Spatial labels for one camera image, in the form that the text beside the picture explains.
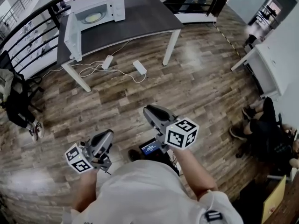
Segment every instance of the white t-shirt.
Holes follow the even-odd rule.
[[[206,210],[220,212],[224,221],[242,224],[222,192],[209,192],[199,202],[188,197],[178,175],[167,165],[139,160],[115,171],[97,200],[82,213],[72,210],[73,224],[207,224]]]

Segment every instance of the gray jacket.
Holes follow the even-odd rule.
[[[7,101],[10,91],[13,88],[19,94],[22,92],[22,84],[13,84],[14,74],[7,69],[0,69],[0,100]]]

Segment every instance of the yellow board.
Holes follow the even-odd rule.
[[[282,178],[270,196],[263,203],[262,224],[272,215],[276,208],[281,203],[285,194],[286,175]]]

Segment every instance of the table leg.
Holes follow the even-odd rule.
[[[69,75],[70,75],[71,77],[73,77],[73,79],[74,79],[79,85],[82,86],[82,88],[83,88],[84,90],[86,90],[86,92],[90,92],[90,91],[91,91],[91,89],[90,89],[90,87],[88,86],[88,84],[86,84],[86,82],[79,76],[79,74],[72,68],[71,65],[65,63],[65,64],[63,64],[63,65],[61,65],[61,66],[65,69],[65,71],[66,71],[67,73],[69,73]]]
[[[236,65],[234,65],[231,70],[237,69],[240,65],[242,65],[253,53],[255,53],[256,48],[254,47],[246,56],[244,56]]]
[[[177,39],[178,39],[178,35],[180,33],[181,29],[179,30],[175,30],[172,32],[171,34],[171,38],[169,40],[169,43],[168,43],[168,47],[167,47],[167,50],[166,50],[166,53],[165,53],[165,56],[164,56],[164,59],[163,59],[163,65],[167,65],[168,62],[169,62],[169,59],[170,59],[170,56],[172,54],[172,51],[174,49],[174,46],[177,42]]]

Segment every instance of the open microwave door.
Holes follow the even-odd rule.
[[[77,62],[81,61],[81,29],[74,13],[69,15],[65,29],[64,42],[71,52],[70,59],[75,58]]]

